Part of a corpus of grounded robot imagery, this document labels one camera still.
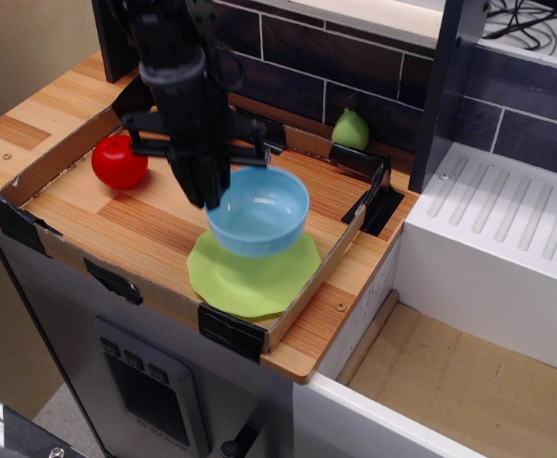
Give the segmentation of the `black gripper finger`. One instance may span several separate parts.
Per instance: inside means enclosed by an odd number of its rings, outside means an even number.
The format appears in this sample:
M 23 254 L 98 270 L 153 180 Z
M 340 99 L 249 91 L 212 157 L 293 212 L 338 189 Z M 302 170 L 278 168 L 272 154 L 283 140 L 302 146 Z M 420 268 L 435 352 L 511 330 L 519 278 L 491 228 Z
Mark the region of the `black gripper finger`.
M 225 191 L 230 187 L 231 162 L 227 156 L 210 156 L 204 165 L 203 195 L 209 210 L 220 206 Z
M 171 158 L 172 172 L 188 200 L 196 207 L 212 201 L 212 170 L 208 163 L 197 157 Z

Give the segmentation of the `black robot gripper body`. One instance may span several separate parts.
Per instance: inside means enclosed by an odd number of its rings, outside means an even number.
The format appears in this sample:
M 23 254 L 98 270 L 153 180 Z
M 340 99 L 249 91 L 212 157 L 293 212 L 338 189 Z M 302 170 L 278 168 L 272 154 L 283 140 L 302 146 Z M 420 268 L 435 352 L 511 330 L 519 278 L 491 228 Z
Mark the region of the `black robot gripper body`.
M 141 62 L 138 69 L 156 111 L 122 116 L 135 155 L 165 156 L 179 162 L 225 158 L 229 164 L 268 164 L 265 126 L 232 112 L 225 87 L 208 69 L 204 52 L 168 68 Z

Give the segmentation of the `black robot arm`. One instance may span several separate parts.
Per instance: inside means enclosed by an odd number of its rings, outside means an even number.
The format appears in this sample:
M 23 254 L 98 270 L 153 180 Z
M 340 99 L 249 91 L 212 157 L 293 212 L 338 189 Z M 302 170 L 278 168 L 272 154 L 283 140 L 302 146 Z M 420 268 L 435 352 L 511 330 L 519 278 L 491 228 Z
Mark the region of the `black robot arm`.
M 112 1 L 110 11 L 139 56 L 139 78 L 154 106 L 124 114 L 138 156 L 169 162 L 188 200 L 216 209 L 231 167 L 265 167 L 266 127 L 229 105 L 209 1 Z

